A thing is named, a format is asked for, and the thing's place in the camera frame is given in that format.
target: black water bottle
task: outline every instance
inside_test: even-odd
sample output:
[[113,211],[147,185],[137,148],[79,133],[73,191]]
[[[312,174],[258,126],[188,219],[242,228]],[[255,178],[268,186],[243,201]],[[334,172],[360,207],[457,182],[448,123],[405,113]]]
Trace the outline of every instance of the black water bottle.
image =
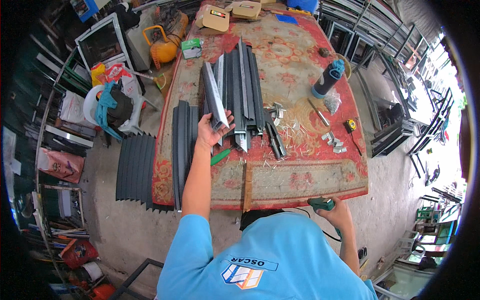
[[312,93],[317,98],[323,98],[328,91],[340,80],[342,73],[345,70],[343,60],[334,60],[324,70],[323,78],[324,82],[320,83],[321,77],[312,86]]

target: blue t-shirt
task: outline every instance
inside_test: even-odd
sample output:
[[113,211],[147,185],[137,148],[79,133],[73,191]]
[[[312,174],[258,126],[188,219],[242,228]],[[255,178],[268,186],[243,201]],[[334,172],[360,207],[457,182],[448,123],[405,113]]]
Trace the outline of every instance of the blue t-shirt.
[[208,221],[184,216],[157,292],[160,300],[377,299],[372,282],[350,270],[320,227],[290,212],[259,218],[215,258]]

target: red bag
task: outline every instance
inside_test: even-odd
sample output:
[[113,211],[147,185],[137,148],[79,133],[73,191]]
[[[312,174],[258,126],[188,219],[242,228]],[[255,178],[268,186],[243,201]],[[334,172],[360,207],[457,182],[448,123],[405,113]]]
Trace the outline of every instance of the red bag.
[[40,148],[37,168],[58,179],[78,183],[84,162],[85,158],[80,156]]
[[68,243],[67,247],[60,252],[60,257],[70,269],[76,269],[90,259],[98,257],[98,252],[89,241],[73,239]]

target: hand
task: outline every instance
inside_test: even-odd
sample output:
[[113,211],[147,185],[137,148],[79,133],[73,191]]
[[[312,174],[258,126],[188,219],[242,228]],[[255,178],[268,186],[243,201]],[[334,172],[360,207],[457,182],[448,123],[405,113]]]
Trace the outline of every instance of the hand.
[[[230,110],[225,110],[225,115],[227,116],[229,124],[233,121],[233,116],[231,114],[232,112]],[[215,132],[212,130],[212,126],[210,126],[211,117],[212,113],[206,114],[202,117],[200,122],[198,122],[197,144],[208,147],[208,149],[213,147],[223,135],[235,128],[235,124],[231,124],[230,128],[222,125],[220,129]]]
[[327,219],[327,221],[330,222],[330,224],[332,224],[335,228],[338,228],[342,235],[351,231],[353,232],[354,227],[352,215],[347,203],[341,201],[337,197],[333,197],[332,200],[335,203],[335,206],[331,211],[317,209],[316,213],[319,216]]

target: cardboard box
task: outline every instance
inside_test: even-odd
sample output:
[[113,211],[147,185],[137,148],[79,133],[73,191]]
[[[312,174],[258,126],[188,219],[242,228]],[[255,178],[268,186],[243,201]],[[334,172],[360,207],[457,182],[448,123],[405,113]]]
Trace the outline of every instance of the cardboard box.
[[264,3],[276,3],[276,0],[252,0],[252,1],[260,2],[262,4],[264,4]]
[[230,14],[223,8],[210,4],[204,5],[197,13],[195,25],[202,29],[204,35],[218,35],[228,32]]
[[232,2],[225,8],[226,12],[232,12],[232,17],[243,19],[257,19],[262,4],[253,1]]
[[183,58],[191,59],[202,56],[202,47],[200,46],[200,39],[193,38],[181,43],[181,51]]

